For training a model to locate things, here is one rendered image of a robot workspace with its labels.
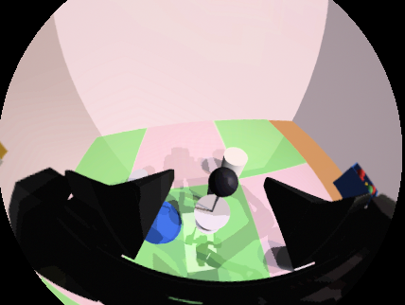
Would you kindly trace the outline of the blue short cylinder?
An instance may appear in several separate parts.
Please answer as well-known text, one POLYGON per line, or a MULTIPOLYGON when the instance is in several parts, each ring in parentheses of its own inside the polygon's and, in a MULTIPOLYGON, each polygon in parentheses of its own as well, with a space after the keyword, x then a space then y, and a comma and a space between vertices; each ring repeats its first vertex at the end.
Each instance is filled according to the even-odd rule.
POLYGON ((149 230, 146 241, 153 244, 168 243, 177 236, 181 230, 181 217, 179 211, 169 202, 164 201, 160 213, 154 218, 152 227, 149 230))

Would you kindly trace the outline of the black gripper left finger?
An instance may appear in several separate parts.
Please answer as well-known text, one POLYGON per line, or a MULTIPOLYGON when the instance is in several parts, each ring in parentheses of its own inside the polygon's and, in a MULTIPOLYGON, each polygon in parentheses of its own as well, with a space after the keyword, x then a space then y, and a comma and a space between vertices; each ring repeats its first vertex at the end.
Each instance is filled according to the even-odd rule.
POLYGON ((122 255, 134 260, 171 190, 175 170, 166 169, 114 186, 69 169, 65 178, 69 180, 72 195, 102 215, 123 249, 122 255))

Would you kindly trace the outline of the glass french press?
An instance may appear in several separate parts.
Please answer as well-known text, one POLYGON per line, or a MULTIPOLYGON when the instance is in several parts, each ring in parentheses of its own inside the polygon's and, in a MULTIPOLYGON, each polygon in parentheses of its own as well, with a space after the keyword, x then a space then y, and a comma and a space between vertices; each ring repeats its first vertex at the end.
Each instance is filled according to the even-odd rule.
POLYGON ((196 202, 194 211, 196 228, 203 234, 217 232, 230 218, 230 207, 226 197, 238 189, 237 173, 233 169, 218 168, 211 172, 207 195, 196 202))

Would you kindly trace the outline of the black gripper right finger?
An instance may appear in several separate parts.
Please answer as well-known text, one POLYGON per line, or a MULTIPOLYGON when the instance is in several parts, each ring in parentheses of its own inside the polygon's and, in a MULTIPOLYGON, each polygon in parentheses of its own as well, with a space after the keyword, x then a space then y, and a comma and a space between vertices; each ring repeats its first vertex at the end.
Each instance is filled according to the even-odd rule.
POLYGON ((364 193, 329 202, 271 176, 265 178, 263 187, 290 253, 293 270, 314 263, 312 256, 331 240, 346 215, 367 206, 371 198, 371 194, 364 193))

